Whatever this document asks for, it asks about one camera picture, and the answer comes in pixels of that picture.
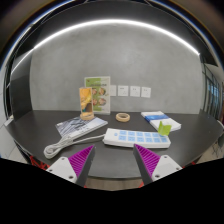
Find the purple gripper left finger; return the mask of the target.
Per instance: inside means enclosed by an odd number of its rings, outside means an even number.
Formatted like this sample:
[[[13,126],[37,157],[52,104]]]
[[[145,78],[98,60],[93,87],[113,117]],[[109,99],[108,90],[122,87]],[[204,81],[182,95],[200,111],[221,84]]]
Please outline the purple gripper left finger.
[[[60,157],[47,172],[84,187],[94,156],[95,146],[91,145],[69,158]]]

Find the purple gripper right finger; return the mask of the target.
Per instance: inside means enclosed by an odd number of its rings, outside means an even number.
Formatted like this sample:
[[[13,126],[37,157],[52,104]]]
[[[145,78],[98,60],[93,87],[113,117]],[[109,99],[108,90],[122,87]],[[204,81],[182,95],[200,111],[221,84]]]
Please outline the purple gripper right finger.
[[[168,155],[159,156],[151,150],[137,144],[133,147],[133,154],[145,185],[182,169]]]

